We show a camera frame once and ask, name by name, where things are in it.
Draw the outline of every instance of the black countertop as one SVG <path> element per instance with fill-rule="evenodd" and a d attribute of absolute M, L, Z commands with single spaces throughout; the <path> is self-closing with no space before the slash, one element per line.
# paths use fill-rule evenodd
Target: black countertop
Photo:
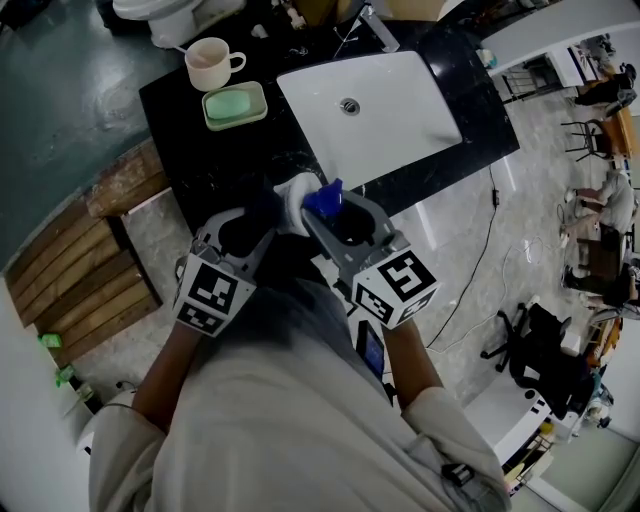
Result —
<path fill-rule="evenodd" d="M 256 123 L 211 132 L 204 123 L 203 93 L 185 67 L 140 90 L 151 134 L 180 208 L 192 231 L 214 213 L 251 201 L 264 182 L 282 183 L 301 172 L 324 174 L 276 83 L 279 74 L 331 60 L 340 41 L 330 29 L 286 38 L 248 36 L 252 21 L 234 16 L 205 36 L 225 39 L 247 55 L 230 84 L 262 84 L 269 112 Z M 463 141 L 373 180 L 356 192 L 379 203 L 389 216 L 460 181 L 519 148 L 493 82 L 464 34 L 420 22 L 387 24 L 401 50 L 415 50 L 429 65 Z M 338 58 L 378 53 L 366 27 Z"/>

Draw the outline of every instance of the faucet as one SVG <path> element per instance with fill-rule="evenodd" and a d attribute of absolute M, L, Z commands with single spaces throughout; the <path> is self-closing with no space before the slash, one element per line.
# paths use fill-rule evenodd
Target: faucet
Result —
<path fill-rule="evenodd" d="M 369 25 L 369 28 L 373 31 L 373 33 L 376 36 L 378 36 L 378 39 L 380 39 L 380 41 L 384 45 L 382 47 L 383 52 L 393 53 L 398 51 L 398 48 L 400 48 L 400 43 L 398 43 L 396 38 L 393 37 L 393 34 L 389 32 L 389 29 L 385 27 L 384 23 L 382 23 L 380 18 L 378 18 L 378 15 L 376 14 L 376 11 L 373 8 L 373 6 L 368 3 L 365 3 L 362 9 L 360 9 L 358 16 L 356 16 L 356 20 L 353 22 L 353 25 L 351 26 L 351 29 L 349 30 L 349 33 L 345 38 L 342 38 L 342 36 L 340 36 L 336 27 L 333 28 L 335 33 L 338 34 L 338 37 L 342 39 L 342 44 L 340 45 L 340 48 L 342 48 L 342 45 L 344 43 L 358 39 L 357 37 L 353 39 L 349 39 L 349 35 L 351 35 L 351 32 L 353 32 L 356 28 L 362 25 L 363 21 L 367 25 Z"/>

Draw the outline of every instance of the white mug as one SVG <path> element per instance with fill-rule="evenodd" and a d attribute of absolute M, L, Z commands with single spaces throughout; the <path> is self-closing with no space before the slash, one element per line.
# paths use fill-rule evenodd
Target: white mug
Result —
<path fill-rule="evenodd" d="M 242 59 L 242 63 L 231 67 L 231 59 Z M 247 63 L 244 53 L 229 53 L 229 45 L 217 37 L 205 37 L 187 49 L 184 61 L 191 85 L 203 92 L 220 89 L 231 78 L 231 73 L 240 71 Z"/>

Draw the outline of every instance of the black chair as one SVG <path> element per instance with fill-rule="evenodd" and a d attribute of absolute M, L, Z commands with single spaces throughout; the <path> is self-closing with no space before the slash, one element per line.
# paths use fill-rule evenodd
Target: black chair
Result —
<path fill-rule="evenodd" d="M 507 315 L 498 313 L 507 328 L 507 342 L 490 354 L 483 351 L 480 357 L 492 359 L 505 353 L 496 370 L 504 371 L 508 363 L 516 384 L 538 391 L 557 418 L 562 420 L 570 410 L 582 414 L 595 383 L 584 356 L 572 357 L 560 350 L 571 318 L 561 322 L 538 304 L 529 310 L 518 304 L 518 314 L 520 319 L 514 329 Z M 528 368 L 539 377 L 525 376 Z"/>
<path fill-rule="evenodd" d="M 584 160 L 588 156 L 595 155 L 603 160 L 611 158 L 612 149 L 609 136 L 604 130 L 604 126 L 597 119 L 592 119 L 586 123 L 562 123 L 562 126 L 580 127 L 580 133 L 571 132 L 571 135 L 577 135 L 584 138 L 584 145 L 581 148 L 567 149 L 565 153 L 573 153 L 574 151 L 586 151 L 587 154 L 578 158 L 577 162 Z"/>

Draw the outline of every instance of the gray floor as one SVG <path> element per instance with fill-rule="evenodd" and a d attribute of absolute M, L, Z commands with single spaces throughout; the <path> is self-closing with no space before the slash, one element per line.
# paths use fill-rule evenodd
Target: gray floor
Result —
<path fill-rule="evenodd" d="M 490 244 L 458 312 L 431 352 L 447 388 L 463 403 L 495 377 L 494 362 L 482 361 L 479 353 L 501 344 L 505 333 L 501 322 L 490 318 L 463 337 L 498 308 L 512 315 L 518 302 L 537 294 L 541 304 L 561 319 L 572 316 L 571 330 L 579 334 L 584 333 L 590 316 L 580 306 L 577 293 L 560 287 L 565 259 L 575 264 L 578 253 L 574 244 L 567 251 L 558 249 L 557 205 L 570 185 L 599 186 L 606 164 L 596 158 L 576 164 L 575 157 L 564 152 L 576 141 L 560 123 L 572 116 L 595 116 L 590 111 L 570 111 L 563 97 L 567 93 L 508 107 L 522 149 L 492 166 L 501 205 Z M 416 318 L 425 344 L 455 307 L 482 251 L 493 209 L 491 190 L 489 170 L 484 169 L 393 219 L 443 283 L 434 302 Z M 140 382 L 166 339 L 175 291 L 173 265 L 189 245 L 184 219 L 171 194 L 129 216 L 126 223 L 166 304 L 77 361 L 78 373 L 103 398 L 115 393 L 114 384 L 120 379 Z M 329 279 L 335 278 L 330 265 L 321 262 L 320 267 Z"/>
<path fill-rule="evenodd" d="M 148 137 L 138 89 L 181 56 L 113 37 L 91 0 L 0 34 L 0 269 L 70 194 Z"/>

